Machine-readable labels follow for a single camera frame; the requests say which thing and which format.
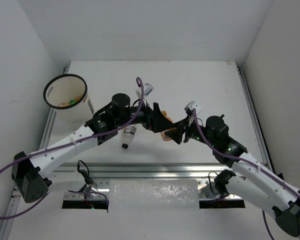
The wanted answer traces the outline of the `orange juice bottle barcode label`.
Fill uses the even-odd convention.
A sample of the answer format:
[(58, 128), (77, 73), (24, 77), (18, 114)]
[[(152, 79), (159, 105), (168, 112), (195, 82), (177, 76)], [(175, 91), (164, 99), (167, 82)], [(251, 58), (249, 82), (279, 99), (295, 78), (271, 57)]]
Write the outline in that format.
[[(173, 122), (173, 120), (172, 120), (170, 117), (167, 116), (166, 111), (161, 111), (161, 113), (162, 113), (162, 115), (163, 115), (166, 119), (168, 119), (170, 122)], [(167, 132), (167, 130), (164, 130), (164, 131), (160, 132), (160, 135), (161, 135), (162, 140), (165, 141), (165, 142), (171, 141), (172, 138), (169, 137), (169, 136), (167, 136), (167, 135), (165, 134), (165, 132)]]

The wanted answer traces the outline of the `orange juice bottle floral label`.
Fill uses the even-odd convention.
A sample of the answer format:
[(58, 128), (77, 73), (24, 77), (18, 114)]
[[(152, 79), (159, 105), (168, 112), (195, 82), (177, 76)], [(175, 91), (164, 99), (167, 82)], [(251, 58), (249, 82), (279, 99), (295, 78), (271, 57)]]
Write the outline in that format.
[(65, 108), (65, 107), (68, 107), (70, 105), (71, 104), (69, 102), (61, 102), (58, 106), (61, 107), (61, 108)]

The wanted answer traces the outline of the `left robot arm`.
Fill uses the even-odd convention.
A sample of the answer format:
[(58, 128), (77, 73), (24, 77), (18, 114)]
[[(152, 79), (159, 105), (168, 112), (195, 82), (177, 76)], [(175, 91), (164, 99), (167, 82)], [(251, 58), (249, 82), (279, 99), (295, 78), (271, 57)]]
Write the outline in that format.
[(152, 107), (144, 103), (132, 107), (130, 102), (128, 95), (117, 93), (108, 105), (67, 137), (43, 151), (15, 155), (11, 178), (23, 200), (33, 203), (51, 192), (82, 192), (89, 188), (94, 181), (86, 170), (56, 173), (55, 169), (80, 153), (115, 137), (119, 129), (126, 125), (141, 124), (154, 133), (174, 127), (162, 114), (158, 103)]

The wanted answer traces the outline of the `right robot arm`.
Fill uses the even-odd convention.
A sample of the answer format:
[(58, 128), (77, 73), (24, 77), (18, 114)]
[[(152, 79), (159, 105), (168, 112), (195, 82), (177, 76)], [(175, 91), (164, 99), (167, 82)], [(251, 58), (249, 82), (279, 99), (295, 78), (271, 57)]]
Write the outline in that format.
[(202, 126), (192, 115), (175, 123), (165, 135), (177, 144), (189, 139), (206, 144), (217, 161), (228, 167), (214, 179), (220, 195), (240, 196), (268, 213), (285, 233), (300, 236), (300, 189), (275, 175), (230, 137), (222, 116), (210, 116)]

